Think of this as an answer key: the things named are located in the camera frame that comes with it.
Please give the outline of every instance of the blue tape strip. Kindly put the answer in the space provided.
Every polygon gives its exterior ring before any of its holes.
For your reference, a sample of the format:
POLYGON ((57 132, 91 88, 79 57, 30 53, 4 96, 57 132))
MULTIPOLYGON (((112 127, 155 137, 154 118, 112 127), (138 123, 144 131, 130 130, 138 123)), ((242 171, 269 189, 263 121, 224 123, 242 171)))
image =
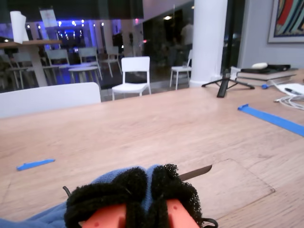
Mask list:
POLYGON ((30 163, 24 163, 23 165, 17 166, 16 168, 18 171, 27 170, 27 169, 34 168, 36 166, 40 166, 40 165, 44 165, 44 164, 48 164, 48 163, 54 162, 54 161, 55 161, 55 159, 45 159, 42 161, 34 161, 34 162, 30 162, 30 163))
POLYGON ((300 136, 304 137, 304 126, 302 126, 302 125, 291 122, 287 119, 283 119, 279 116, 272 115, 272 114, 265 113, 265 112, 259 111, 257 109, 251 108, 251 107, 249 107, 248 104, 240 106, 238 108, 238 110, 240 110, 244 113, 253 115, 259 119, 265 120, 267 122, 270 122, 271 124, 277 125, 279 127, 282 127, 286 130, 289 130, 293 133, 299 134, 300 136))

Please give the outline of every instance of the black pen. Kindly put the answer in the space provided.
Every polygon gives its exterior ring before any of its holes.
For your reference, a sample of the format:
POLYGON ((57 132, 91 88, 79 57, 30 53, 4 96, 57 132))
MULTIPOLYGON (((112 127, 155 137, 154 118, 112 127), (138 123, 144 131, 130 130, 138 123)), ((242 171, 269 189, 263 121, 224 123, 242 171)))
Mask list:
POLYGON ((297 91, 292 90, 292 89, 285 88, 285 90, 286 90, 287 92, 290 92, 290 93, 292 93, 292 94, 294 94, 294 95, 297 95, 297 96, 303 95, 303 94, 298 93, 297 91))

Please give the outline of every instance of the picture frame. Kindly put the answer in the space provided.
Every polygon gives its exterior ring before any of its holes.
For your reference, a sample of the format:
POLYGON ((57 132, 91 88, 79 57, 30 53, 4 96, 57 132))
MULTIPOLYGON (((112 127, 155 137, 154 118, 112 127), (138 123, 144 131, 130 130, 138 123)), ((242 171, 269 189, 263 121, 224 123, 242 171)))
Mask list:
POLYGON ((304 42, 303 7, 304 0, 274 0, 269 43, 304 42))

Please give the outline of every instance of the white chair backrest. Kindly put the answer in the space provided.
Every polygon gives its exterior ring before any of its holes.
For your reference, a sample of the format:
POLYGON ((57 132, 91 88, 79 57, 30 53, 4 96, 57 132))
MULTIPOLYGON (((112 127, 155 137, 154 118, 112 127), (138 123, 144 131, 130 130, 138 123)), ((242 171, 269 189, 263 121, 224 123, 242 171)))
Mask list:
POLYGON ((80 57, 80 62, 82 63, 82 58, 83 57, 95 57, 96 61, 97 59, 97 48, 95 47, 82 47, 78 48, 78 53, 80 57))
POLYGON ((13 67, 13 65, 11 64, 11 61, 10 61, 10 57, 6 54, 2 54, 0 55, 0 60, 4 63, 8 63, 10 65, 10 67, 13 67))
POLYGON ((118 48, 118 46, 109 47, 109 48, 107 48, 106 52, 109 55, 118 55, 119 54, 119 48, 118 48))
POLYGON ((150 83, 150 57, 126 57, 122 58, 123 83, 126 72, 147 72, 147 83, 150 83))
POLYGON ((28 52, 14 53, 13 56, 18 67, 21 67, 20 63, 31 62, 30 55, 28 52))
POLYGON ((100 102, 94 82, 23 89, 0 94, 0 118, 100 102))
POLYGON ((46 50, 47 57, 50 61, 50 65, 52 65, 51 60, 58 60, 58 59, 66 59, 67 63, 70 64, 68 60, 67 50, 65 49, 58 49, 58 50, 46 50))
POLYGON ((231 78, 232 80, 235 80, 235 79, 237 78, 237 76, 238 76, 238 72, 241 72, 241 69, 232 66, 232 67, 231 67, 231 71, 230 71, 230 78, 231 78))
POLYGON ((188 63, 187 63, 187 66, 189 67, 190 65, 190 61, 192 60, 192 49, 190 50, 189 52, 189 55, 188 55, 188 63))

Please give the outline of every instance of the stack of books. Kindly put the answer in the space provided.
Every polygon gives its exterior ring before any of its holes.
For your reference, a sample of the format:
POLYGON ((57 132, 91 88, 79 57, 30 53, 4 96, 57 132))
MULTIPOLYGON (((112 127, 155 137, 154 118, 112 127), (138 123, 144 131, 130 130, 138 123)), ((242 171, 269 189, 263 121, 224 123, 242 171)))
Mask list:
POLYGON ((237 81, 248 83, 253 86, 261 86, 263 84, 268 84, 272 86, 275 84, 288 83, 292 76, 296 75, 297 69, 289 69, 286 71, 276 71, 270 70, 267 73, 258 73, 252 71, 249 72, 239 72, 237 74, 237 81))

